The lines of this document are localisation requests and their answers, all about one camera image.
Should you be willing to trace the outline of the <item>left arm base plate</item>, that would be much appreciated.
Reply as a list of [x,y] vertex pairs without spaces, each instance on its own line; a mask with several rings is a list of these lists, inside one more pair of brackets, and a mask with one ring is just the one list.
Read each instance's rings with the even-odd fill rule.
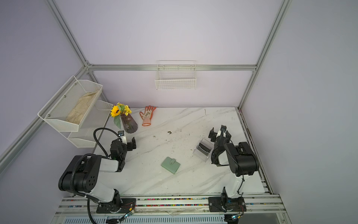
[[135,198],[121,198],[119,202],[99,203],[97,214],[126,214],[130,209],[134,210],[136,206]]

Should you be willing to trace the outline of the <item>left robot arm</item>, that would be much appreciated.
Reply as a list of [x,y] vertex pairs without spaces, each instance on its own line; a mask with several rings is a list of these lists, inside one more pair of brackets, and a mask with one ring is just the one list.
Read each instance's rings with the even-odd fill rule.
[[[115,134],[108,153],[97,138],[97,131]],[[59,179],[58,187],[75,196],[81,196],[98,204],[98,213],[127,213],[133,211],[136,199],[122,199],[119,191],[99,181],[100,173],[119,173],[125,166],[127,152],[137,148],[135,138],[127,141],[125,132],[109,128],[97,128],[93,132],[96,144],[105,155],[84,154],[75,156]]]

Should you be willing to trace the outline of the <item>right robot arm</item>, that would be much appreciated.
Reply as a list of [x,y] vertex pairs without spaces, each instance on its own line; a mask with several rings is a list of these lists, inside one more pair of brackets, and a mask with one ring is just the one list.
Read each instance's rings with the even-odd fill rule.
[[257,157],[247,142],[240,142],[235,145],[231,141],[231,134],[224,125],[218,132],[212,129],[208,137],[214,143],[210,157],[211,163],[217,167],[228,166],[235,175],[235,178],[223,187],[219,197],[208,199],[209,209],[211,212],[245,212],[244,187],[249,178],[260,168]]

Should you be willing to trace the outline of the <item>green card holder wallet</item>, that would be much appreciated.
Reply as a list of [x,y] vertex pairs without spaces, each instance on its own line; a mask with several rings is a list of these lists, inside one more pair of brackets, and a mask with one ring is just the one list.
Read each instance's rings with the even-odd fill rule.
[[161,163],[161,167],[163,167],[164,169],[166,169],[170,173],[175,174],[177,172],[177,170],[179,169],[179,167],[180,167],[180,163],[177,162],[176,159],[167,157]]

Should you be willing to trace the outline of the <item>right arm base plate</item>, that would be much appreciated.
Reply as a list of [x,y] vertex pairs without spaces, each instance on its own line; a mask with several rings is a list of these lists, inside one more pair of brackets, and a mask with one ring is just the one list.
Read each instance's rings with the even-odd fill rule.
[[246,212],[246,203],[243,197],[238,198],[208,198],[210,212]]

